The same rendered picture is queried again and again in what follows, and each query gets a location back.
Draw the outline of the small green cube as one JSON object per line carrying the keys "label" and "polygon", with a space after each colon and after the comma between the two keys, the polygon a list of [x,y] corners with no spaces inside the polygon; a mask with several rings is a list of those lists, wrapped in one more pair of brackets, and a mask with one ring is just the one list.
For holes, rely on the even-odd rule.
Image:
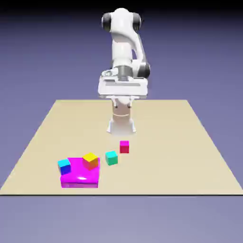
{"label": "small green cube", "polygon": [[118,155],[115,151],[109,151],[105,153],[105,159],[109,166],[118,163]]}

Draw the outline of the small blue cube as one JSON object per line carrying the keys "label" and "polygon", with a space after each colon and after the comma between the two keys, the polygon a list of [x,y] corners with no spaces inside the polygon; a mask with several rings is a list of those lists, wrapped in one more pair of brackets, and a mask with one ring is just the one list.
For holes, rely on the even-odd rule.
{"label": "small blue cube", "polygon": [[57,162],[61,175],[65,175],[71,172],[71,163],[69,159],[62,159]]}

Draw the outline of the small yellow cube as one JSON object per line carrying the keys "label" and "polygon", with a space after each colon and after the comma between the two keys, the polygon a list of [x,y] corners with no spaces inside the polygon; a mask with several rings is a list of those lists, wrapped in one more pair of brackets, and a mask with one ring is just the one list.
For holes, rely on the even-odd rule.
{"label": "small yellow cube", "polygon": [[99,166],[99,158],[93,153],[87,153],[83,156],[83,166],[88,169],[92,170]]}

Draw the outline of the small red cube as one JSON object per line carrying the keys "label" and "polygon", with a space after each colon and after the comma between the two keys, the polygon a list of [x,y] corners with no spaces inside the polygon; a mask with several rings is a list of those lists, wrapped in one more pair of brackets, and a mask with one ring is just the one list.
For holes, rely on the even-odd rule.
{"label": "small red cube", "polygon": [[121,140],[120,141],[120,153],[129,153],[130,151],[130,144],[128,140]]}

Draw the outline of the large magenta box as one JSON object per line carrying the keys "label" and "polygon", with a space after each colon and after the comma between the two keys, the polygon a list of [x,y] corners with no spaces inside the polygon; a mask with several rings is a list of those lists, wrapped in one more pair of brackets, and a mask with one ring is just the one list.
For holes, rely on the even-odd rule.
{"label": "large magenta box", "polygon": [[60,177],[62,188],[98,188],[100,175],[100,158],[98,166],[89,170],[83,162],[83,158],[67,158],[71,171]]}

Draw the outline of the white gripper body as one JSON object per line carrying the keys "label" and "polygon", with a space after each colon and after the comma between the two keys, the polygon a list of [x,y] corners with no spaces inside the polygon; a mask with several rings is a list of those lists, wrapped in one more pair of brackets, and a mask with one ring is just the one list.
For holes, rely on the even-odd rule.
{"label": "white gripper body", "polygon": [[101,98],[111,98],[113,96],[146,98],[148,80],[129,76],[128,81],[119,81],[117,76],[101,76],[98,84],[98,94]]}

